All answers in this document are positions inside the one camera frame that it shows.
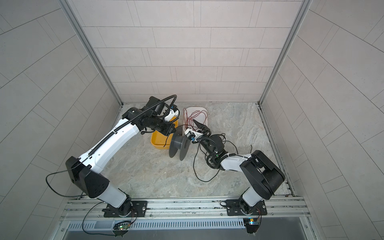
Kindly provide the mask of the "circuit board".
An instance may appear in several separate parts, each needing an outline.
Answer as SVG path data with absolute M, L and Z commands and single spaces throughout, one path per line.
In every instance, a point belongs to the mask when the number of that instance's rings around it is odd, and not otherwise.
M 113 227 L 114 231 L 128 231 L 131 227 L 131 221 L 122 221 L 119 223 L 116 223 Z
M 258 218 L 245 218 L 243 219 L 243 223 L 247 233 L 253 235 L 258 231 L 261 225 L 261 221 Z

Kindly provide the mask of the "yellow plastic tray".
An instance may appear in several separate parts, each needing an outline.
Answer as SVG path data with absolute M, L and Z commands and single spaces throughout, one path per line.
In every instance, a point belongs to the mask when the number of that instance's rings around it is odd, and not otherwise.
M 178 121 L 177 120 L 171 121 L 171 123 L 174 123 L 177 129 Z M 156 149 L 169 149 L 172 136 L 173 134 L 170 134 L 169 136 L 164 136 L 161 133 L 155 131 L 152 133 L 152 136 L 151 136 L 151 144 Z

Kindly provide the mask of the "grey perforated cable spool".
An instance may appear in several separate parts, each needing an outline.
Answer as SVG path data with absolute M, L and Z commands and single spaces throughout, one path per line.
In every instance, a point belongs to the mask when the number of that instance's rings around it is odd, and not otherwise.
M 169 147 L 169 157 L 173 158 L 179 152 L 180 161 L 183 161 L 189 150 L 190 143 L 191 141 L 183 133 L 174 133 Z

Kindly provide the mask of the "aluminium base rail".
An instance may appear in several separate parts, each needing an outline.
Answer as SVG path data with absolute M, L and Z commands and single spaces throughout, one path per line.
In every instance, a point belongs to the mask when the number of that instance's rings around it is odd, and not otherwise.
M 245 218 L 234 204 L 226 206 L 227 197 L 207 198 L 160 198 L 145 199 L 145 206 L 135 204 L 138 220 L 160 219 L 219 219 Z M 103 209 L 107 205 L 97 200 L 69 200 L 60 217 L 61 220 L 105 220 Z M 250 217 L 283 218 L 309 217 L 310 211 L 302 197 L 272 197 L 265 200 Z

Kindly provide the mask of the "left circuit board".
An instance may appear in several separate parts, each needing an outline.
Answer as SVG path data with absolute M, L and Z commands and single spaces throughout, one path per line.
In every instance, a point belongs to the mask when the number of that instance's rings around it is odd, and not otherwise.
M 131 221 L 122 221 L 119 223 L 116 223 L 113 227 L 114 231 L 128 231 L 131 227 Z

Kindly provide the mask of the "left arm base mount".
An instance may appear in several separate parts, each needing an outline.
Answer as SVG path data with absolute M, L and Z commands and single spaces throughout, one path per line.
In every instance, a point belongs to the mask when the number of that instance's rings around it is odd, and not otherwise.
M 147 206 L 148 201 L 129 201 L 120 208 L 107 204 L 107 207 L 102 209 L 102 212 L 104 213 L 104 218 L 141 218 L 145 216 Z

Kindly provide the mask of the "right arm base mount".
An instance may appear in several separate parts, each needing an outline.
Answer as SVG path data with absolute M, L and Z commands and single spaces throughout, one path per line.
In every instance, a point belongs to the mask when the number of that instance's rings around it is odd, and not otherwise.
M 250 207 L 244 200 L 225 200 L 220 205 L 227 210 L 228 216 L 266 216 L 265 202 L 259 201 Z

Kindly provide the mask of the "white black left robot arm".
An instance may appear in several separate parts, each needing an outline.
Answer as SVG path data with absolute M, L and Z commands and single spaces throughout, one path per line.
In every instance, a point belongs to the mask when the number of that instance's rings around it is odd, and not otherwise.
M 116 188 L 101 172 L 115 153 L 135 135 L 145 134 L 147 130 L 164 136 L 175 133 L 174 121 L 179 116 L 176 99 L 177 95 L 163 100 L 150 97 L 143 108 L 132 107 L 126 111 L 118 124 L 94 147 L 80 157 L 70 157 L 66 161 L 72 183 L 89 198 L 109 204 L 118 215 L 128 215 L 132 208 L 130 196 Z

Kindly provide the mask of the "aluminium corner post right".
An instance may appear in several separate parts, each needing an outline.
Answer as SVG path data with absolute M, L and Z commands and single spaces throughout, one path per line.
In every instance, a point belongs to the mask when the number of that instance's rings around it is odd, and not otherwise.
M 277 74 L 278 74 L 278 72 L 279 72 L 279 70 L 280 70 L 280 68 L 284 62 L 285 57 L 288 54 L 288 51 L 289 51 L 292 43 L 294 42 L 294 39 L 295 39 L 295 37 L 296 37 L 296 35 L 300 29 L 300 26 L 301 26 L 301 24 L 302 24 L 302 22 L 306 16 L 308 10 L 309 10 L 311 3 L 312 3 L 311 0 L 302 1 L 301 6 L 299 8 L 299 11 L 298 11 L 298 13 L 294 19 L 293 25 L 289 31 L 289 34 L 288 34 L 288 36 L 284 42 L 283 48 L 282 48 L 280 55 L 277 59 L 277 62 L 276 62 L 275 66 L 272 70 L 272 73 L 271 73 L 270 78 L 266 84 L 266 87 L 263 91 L 263 94 L 262 94 L 262 96 L 258 102 L 259 106 L 261 106 L 266 101 L 267 95 L 268 95 L 268 93 L 272 87 L 272 84 L 273 84 L 275 78 L 277 77 Z

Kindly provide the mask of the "white plastic tray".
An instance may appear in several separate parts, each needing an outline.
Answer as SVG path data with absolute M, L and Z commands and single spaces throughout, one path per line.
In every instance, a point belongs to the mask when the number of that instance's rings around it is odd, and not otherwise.
M 207 110 L 203 107 L 188 107 L 183 109 L 184 123 L 183 131 L 190 128 L 194 131 L 196 130 L 196 125 L 193 122 L 193 119 L 198 122 L 208 125 L 208 113 Z

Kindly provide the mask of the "right circuit board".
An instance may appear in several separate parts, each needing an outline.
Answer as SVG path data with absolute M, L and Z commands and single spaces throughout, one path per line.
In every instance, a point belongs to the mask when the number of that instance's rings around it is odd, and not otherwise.
M 258 218 L 245 218 L 243 219 L 243 223 L 247 233 L 253 235 L 258 231 L 261 225 L 261 221 Z

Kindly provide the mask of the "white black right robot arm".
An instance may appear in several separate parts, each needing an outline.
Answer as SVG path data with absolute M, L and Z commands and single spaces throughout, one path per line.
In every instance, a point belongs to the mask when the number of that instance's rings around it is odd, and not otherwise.
M 202 135 L 195 138 L 206 151 L 206 163 L 213 169 L 243 173 L 250 187 L 241 195 L 240 207 L 251 211 L 262 200 L 269 200 L 286 180 L 284 173 L 260 150 L 248 155 L 228 153 L 219 135 L 212 135 L 208 126 L 195 122 Z

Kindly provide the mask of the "aluminium corner post left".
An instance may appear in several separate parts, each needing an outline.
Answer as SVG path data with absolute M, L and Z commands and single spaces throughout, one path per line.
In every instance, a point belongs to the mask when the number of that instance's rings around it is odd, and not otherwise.
M 107 72 L 105 71 L 104 67 L 102 66 L 102 63 L 101 63 L 99 57 L 97 56 L 95 49 L 92 47 L 90 41 L 88 40 L 82 26 L 80 25 L 80 22 L 76 18 L 76 16 L 75 16 L 71 6 L 69 5 L 68 1 L 58 0 L 58 3 L 60 5 L 60 7 L 62 8 L 66 18 L 69 21 L 69 23 L 71 24 L 72 28 L 74 29 L 75 33 L 77 34 L 81 44 L 83 45 L 83 47 L 87 51 L 87 53 L 88 53 L 90 59 L 92 60 L 94 66 L 98 70 L 98 72 L 101 75 L 104 82 L 107 84 L 108 88 L 111 90 L 113 96 L 115 97 L 115 99 L 117 100 L 119 105 L 122 107 L 123 102 L 122 102 L 121 98 L 119 97 L 115 87 L 113 86 Z

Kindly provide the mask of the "aluminium corner post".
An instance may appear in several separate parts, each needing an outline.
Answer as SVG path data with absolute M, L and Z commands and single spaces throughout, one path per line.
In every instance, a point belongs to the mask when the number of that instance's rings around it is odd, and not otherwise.
M 117 100 L 119 105 L 122 107 L 123 102 L 122 102 L 121 98 L 119 97 L 115 87 L 113 86 L 107 72 L 105 71 L 104 67 L 102 66 L 102 63 L 101 63 L 99 57 L 97 56 L 95 49 L 92 47 L 90 41 L 88 40 L 82 26 L 80 25 L 80 22 L 76 18 L 76 16 L 75 16 L 71 6 L 69 5 L 68 1 L 58 0 L 58 3 L 60 5 L 60 7 L 62 8 L 66 18 L 69 21 L 69 23 L 71 24 L 72 28 L 74 29 L 75 33 L 77 34 L 81 44 L 83 45 L 83 47 L 87 51 L 87 53 L 88 53 L 90 59 L 92 60 L 94 66 L 98 70 L 98 72 L 101 75 L 104 82 L 107 84 L 108 88 L 111 90 L 113 96 L 115 97 L 115 99 Z
M 280 70 L 280 68 L 284 62 L 285 57 L 288 54 L 288 51 L 289 51 L 292 43 L 294 42 L 294 39 L 295 39 L 295 37 L 296 37 L 296 35 L 300 29 L 300 26 L 301 26 L 301 24 L 302 24 L 302 22 L 306 16 L 308 10 L 309 10 L 311 3 L 312 3 L 311 0 L 302 1 L 301 6 L 299 8 L 299 11 L 298 11 L 298 13 L 294 19 L 293 25 L 289 31 L 289 34 L 288 34 L 288 36 L 284 42 L 283 48 L 282 48 L 280 55 L 277 59 L 277 62 L 276 62 L 275 66 L 272 70 L 272 73 L 271 73 L 270 78 L 266 84 L 266 87 L 263 91 L 263 94 L 262 94 L 262 96 L 258 102 L 259 106 L 261 106 L 266 101 L 267 95 L 268 95 L 268 93 L 272 87 L 272 84 L 273 84 L 275 78 L 277 77 L 277 74 L 278 74 L 278 72 L 279 72 L 279 70 Z

